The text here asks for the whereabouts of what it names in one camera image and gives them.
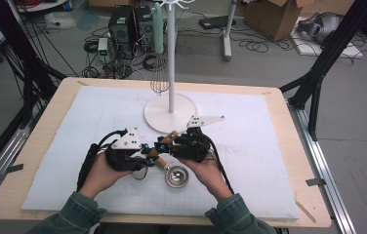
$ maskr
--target gray floor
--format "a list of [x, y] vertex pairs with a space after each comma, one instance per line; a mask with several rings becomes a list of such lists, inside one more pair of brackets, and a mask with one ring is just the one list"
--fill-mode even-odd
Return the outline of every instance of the gray floor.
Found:
[[[78, 25], [48, 34], [74, 70], [85, 66], [84, 38], [107, 25], [107, 18], [75, 9]], [[200, 29], [200, 16], [185, 12], [179, 26]], [[243, 29], [242, 20], [235, 29]], [[42, 38], [50, 64], [63, 73], [72, 71]], [[248, 51], [232, 41], [232, 60], [223, 60], [222, 37], [182, 32], [178, 36], [177, 82], [281, 87], [311, 68], [315, 57], [299, 56], [268, 44], [268, 52]], [[367, 234], [367, 53], [352, 64], [341, 58], [324, 83], [320, 100], [317, 135], [327, 163], [339, 187], [357, 233]], [[134, 72], [130, 79], [149, 79]], [[285, 94], [289, 98], [293, 92]], [[6, 62], [0, 63], [0, 134], [21, 107], [20, 94]], [[0, 233], [25, 232], [36, 222], [0, 221]], [[327, 229], [292, 228], [290, 233], [339, 233], [336, 225]]]

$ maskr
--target computer tower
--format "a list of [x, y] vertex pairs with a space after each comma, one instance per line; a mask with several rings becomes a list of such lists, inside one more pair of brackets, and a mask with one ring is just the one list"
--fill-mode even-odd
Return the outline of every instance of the computer tower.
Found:
[[117, 59], [132, 59], [133, 47], [137, 41], [137, 30], [133, 7], [116, 5], [108, 23], [108, 29]]
[[152, 12], [148, 6], [137, 6], [135, 17], [141, 50], [150, 53], [154, 51]]

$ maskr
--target silver round container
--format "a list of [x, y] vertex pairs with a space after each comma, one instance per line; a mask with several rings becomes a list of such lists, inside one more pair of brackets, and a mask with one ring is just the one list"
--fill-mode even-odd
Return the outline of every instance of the silver round container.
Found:
[[184, 167], [174, 166], [166, 172], [165, 179], [171, 187], [184, 187], [189, 180], [189, 173]]

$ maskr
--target whisk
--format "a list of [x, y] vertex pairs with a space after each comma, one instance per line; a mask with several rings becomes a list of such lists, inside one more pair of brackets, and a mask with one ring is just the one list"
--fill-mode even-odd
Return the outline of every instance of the whisk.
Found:
[[150, 80], [150, 88], [161, 95], [169, 89], [169, 79], [166, 74], [166, 60], [163, 57], [163, 17], [159, 3], [154, 4], [153, 34], [155, 40], [155, 62], [153, 64], [153, 76]]

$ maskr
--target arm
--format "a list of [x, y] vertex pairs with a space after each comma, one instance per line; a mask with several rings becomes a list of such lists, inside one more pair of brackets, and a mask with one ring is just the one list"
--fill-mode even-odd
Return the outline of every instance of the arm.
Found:
[[106, 210], [98, 208], [95, 197], [130, 173], [114, 171], [104, 153], [98, 154], [79, 192], [71, 194], [58, 214], [47, 217], [28, 233], [87, 233], [106, 214]]
[[275, 234], [274, 228], [250, 213], [239, 194], [233, 195], [229, 191], [218, 164], [211, 155], [201, 163], [184, 159], [180, 161], [193, 170], [199, 181], [217, 199], [217, 207], [205, 213], [205, 216], [220, 233]]

